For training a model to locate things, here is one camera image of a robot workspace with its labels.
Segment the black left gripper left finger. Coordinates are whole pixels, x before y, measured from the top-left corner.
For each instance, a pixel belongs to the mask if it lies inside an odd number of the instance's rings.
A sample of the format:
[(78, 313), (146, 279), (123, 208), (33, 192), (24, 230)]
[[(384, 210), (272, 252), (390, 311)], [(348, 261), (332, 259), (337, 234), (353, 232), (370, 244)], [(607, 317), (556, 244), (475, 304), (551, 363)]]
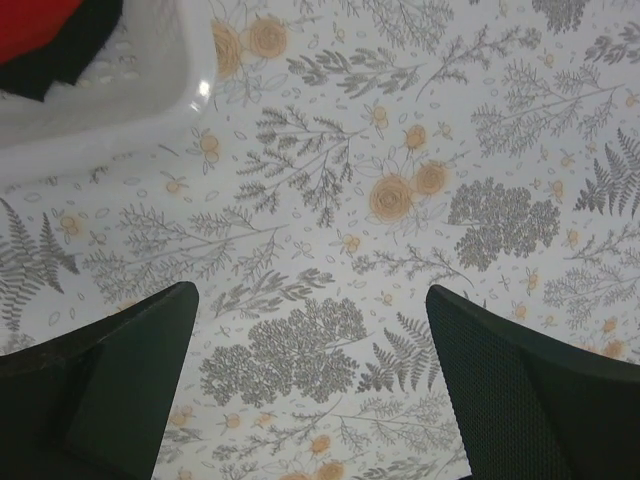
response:
[(179, 282), (2, 356), (2, 478), (151, 478), (198, 304)]

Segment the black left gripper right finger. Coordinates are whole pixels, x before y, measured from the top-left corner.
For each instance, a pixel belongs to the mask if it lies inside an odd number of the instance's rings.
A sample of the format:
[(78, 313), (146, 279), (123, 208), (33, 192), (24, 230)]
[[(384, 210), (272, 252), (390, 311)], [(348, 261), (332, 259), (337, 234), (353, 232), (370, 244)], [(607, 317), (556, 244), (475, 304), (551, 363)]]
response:
[(636, 479), (639, 368), (440, 286), (430, 330), (473, 479)]

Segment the red t shirt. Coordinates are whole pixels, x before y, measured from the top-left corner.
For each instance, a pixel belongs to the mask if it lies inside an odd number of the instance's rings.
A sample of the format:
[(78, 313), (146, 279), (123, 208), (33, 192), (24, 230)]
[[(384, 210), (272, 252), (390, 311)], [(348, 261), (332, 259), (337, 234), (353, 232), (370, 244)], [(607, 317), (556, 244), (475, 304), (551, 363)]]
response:
[(50, 43), (82, 0), (1, 0), (1, 64)]

